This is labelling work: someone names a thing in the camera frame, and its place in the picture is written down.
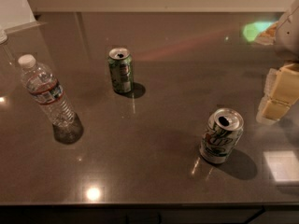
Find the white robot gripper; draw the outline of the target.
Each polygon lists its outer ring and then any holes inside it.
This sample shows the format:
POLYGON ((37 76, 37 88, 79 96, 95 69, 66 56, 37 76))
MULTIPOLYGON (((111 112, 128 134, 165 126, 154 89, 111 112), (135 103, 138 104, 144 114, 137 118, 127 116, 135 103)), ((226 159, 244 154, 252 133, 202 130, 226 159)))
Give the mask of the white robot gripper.
MULTIPOLYGON (((294 0, 278 20, 276 54, 286 61, 299 61, 299 0, 294 0)), ((272 125, 283 118, 299 99, 299 63, 285 63, 271 68, 266 76, 263 98, 256 120, 272 125)))

